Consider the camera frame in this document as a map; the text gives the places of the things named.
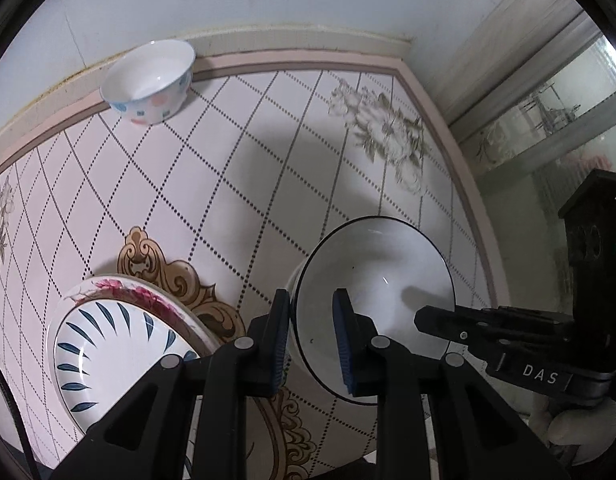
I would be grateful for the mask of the white gloved right hand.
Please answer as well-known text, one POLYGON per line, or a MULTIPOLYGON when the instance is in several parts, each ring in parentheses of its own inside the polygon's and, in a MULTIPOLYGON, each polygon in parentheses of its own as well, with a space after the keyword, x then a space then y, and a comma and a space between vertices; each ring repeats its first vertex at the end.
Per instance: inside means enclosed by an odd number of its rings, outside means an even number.
POLYGON ((529 427, 546 445, 576 446, 573 465, 596 460, 616 440, 616 402, 606 399, 590 410, 555 410, 555 402, 534 394, 529 427))

